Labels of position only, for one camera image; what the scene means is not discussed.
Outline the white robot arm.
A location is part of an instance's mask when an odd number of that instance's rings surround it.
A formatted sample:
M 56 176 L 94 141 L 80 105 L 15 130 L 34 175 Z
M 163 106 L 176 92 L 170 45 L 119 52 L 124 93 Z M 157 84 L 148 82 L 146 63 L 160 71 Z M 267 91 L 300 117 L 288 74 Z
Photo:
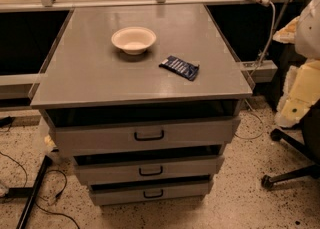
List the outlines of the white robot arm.
M 320 0 L 311 0 L 273 39 L 293 44 L 295 52 L 306 58 L 299 68 L 289 68 L 277 106 L 276 124 L 290 128 L 320 99 Z

